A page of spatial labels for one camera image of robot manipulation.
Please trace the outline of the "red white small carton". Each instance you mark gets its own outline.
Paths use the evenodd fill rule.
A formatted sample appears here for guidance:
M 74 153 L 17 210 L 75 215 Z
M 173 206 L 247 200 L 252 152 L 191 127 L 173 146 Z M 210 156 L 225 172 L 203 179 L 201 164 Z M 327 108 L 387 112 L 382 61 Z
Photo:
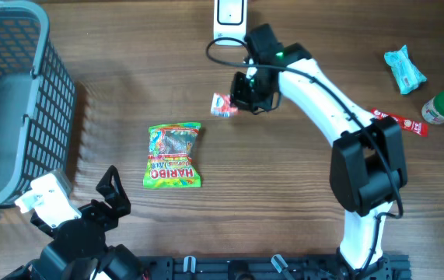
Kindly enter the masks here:
M 231 104 L 230 95 L 214 93 L 210 112 L 216 117 L 233 117 L 238 114 L 238 108 Z

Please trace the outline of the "Haribo gummy candy bag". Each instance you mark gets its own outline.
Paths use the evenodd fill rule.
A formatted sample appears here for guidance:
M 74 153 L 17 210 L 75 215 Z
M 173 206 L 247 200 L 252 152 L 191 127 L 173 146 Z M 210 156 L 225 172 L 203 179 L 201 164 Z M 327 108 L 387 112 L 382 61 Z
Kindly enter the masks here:
M 184 122 L 149 127 L 149 154 L 143 187 L 146 189 L 201 187 L 191 151 L 201 124 Z

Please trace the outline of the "white teal snack packet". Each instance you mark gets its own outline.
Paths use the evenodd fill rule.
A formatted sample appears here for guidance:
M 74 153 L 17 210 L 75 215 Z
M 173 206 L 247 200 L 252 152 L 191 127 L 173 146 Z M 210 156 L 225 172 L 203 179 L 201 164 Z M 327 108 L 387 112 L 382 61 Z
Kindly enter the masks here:
M 407 95 L 416 90 L 427 78 L 418 70 L 409 58 L 407 46 L 398 51 L 387 51 L 384 61 L 390 66 L 401 95 Z

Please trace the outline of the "small red item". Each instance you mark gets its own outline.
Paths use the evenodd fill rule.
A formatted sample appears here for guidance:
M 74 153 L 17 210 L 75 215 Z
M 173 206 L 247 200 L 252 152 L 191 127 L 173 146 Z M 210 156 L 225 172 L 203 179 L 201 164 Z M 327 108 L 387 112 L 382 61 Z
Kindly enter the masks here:
M 415 133 L 416 135 L 419 135 L 421 137 L 428 137 L 428 125 L 420 122 L 420 121 L 413 121 L 411 119 L 402 117 L 400 115 L 386 113 L 378 110 L 377 108 L 372 108 L 370 112 L 377 118 L 377 119 L 383 119 L 385 117 L 392 117 L 399 125 L 400 127 L 405 131 L 410 131 L 412 133 Z

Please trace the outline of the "green lid jar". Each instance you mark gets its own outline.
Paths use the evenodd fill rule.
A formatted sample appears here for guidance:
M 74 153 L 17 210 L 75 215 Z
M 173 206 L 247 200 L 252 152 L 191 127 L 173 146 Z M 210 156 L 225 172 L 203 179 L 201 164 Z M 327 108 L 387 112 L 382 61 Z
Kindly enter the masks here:
M 422 107 L 421 115 L 429 124 L 444 124 L 444 90 Z

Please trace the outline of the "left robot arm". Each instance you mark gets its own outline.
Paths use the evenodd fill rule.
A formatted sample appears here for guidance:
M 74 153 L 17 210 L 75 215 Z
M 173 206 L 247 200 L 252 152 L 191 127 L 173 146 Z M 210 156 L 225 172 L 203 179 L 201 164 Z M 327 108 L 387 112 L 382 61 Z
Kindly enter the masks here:
M 15 201 L 30 222 L 52 238 L 40 256 L 4 279 L 149 279 L 149 271 L 123 245 L 106 245 L 106 232 L 131 213 L 131 203 L 115 166 L 110 166 L 96 191 L 103 201 L 79 208 L 69 200 L 71 183 L 61 170 L 32 180 Z

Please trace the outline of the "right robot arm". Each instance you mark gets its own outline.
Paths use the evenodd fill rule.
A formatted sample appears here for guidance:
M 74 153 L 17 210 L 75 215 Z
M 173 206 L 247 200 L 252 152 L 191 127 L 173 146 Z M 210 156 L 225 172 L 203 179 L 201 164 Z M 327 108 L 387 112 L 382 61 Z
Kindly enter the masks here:
M 400 125 L 375 118 L 340 91 L 300 44 L 283 46 L 272 28 L 261 25 L 242 40 L 245 72 L 232 81 L 232 105 L 252 114 L 291 100 L 319 128 L 331 146 L 330 187 L 345 210 L 339 254 L 353 276 L 365 278 L 383 256 L 381 237 L 388 218 L 404 214 L 400 189 L 407 168 Z

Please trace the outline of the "white barcode scanner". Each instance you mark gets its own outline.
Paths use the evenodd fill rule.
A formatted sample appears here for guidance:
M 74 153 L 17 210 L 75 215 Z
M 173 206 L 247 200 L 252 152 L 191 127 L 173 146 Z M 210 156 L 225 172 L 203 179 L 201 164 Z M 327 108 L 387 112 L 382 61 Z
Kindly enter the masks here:
M 246 36 L 247 0 L 214 0 L 213 37 L 222 46 L 240 46 Z

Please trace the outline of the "grey plastic mesh basket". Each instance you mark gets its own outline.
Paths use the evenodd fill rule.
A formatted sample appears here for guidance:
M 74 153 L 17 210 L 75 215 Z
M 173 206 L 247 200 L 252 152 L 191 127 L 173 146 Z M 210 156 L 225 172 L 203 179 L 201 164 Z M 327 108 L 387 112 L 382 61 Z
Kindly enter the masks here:
M 0 209 L 13 207 L 34 178 L 65 169 L 76 103 L 47 13 L 0 1 Z

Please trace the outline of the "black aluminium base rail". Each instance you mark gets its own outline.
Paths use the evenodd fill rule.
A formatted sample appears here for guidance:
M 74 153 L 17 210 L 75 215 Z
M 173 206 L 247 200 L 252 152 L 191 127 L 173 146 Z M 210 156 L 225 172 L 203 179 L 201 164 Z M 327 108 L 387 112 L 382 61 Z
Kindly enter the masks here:
M 186 256 L 140 257 L 145 280 L 237 280 L 295 279 L 327 280 L 356 279 L 352 270 L 336 254 L 312 254 L 303 257 L 225 257 Z

